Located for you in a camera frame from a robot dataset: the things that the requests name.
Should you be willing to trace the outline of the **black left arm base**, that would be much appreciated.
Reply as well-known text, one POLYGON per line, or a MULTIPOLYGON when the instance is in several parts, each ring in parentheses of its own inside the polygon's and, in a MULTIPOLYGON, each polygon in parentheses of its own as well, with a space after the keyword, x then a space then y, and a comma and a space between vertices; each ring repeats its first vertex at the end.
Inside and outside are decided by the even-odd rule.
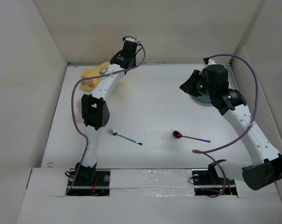
POLYGON ((68 178, 66 195, 68 196, 109 196, 109 169, 97 169, 76 164, 75 168, 65 172, 68 178))

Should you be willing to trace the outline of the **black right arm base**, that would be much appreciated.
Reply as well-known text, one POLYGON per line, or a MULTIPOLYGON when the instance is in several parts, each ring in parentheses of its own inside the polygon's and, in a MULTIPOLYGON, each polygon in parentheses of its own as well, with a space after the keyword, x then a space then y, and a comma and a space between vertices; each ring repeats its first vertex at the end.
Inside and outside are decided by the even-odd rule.
POLYGON ((188 182, 194 186, 195 196, 215 197, 221 196, 238 196, 234 180, 226 179, 226 186, 223 187, 224 179, 219 177, 216 163, 212 162, 208 168, 195 168, 192 170, 192 176, 188 182))

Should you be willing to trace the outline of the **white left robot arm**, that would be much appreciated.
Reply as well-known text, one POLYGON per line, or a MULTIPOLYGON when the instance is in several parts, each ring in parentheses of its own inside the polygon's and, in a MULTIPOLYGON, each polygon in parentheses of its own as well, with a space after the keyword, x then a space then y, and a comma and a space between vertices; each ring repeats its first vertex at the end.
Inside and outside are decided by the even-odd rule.
POLYGON ((140 66, 136 64, 136 51, 141 43, 132 36, 123 37, 123 48, 110 60, 101 81, 89 94, 81 98, 82 119, 85 125, 86 147, 80 162, 75 167, 75 177, 85 185, 91 185, 96 178, 97 149, 101 129, 108 124, 110 112, 106 103, 116 84, 125 74, 140 66))

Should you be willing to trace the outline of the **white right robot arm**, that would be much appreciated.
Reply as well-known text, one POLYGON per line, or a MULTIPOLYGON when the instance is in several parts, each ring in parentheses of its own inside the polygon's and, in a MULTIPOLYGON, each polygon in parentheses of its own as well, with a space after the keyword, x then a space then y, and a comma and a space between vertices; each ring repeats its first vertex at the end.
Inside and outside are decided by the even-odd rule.
POLYGON ((217 64, 215 57, 204 58, 204 69, 194 70, 180 89, 195 98, 209 98, 211 105, 232 126, 238 138, 221 147, 207 151, 193 150, 193 153, 209 157, 210 153, 241 141, 252 165, 228 163, 225 159, 213 160, 208 166, 207 178, 209 182, 223 187, 227 179, 243 181, 250 189, 257 191, 282 179, 282 154, 269 142, 255 121, 259 91, 255 91, 251 113, 243 95, 229 87, 228 70, 224 65, 217 64))

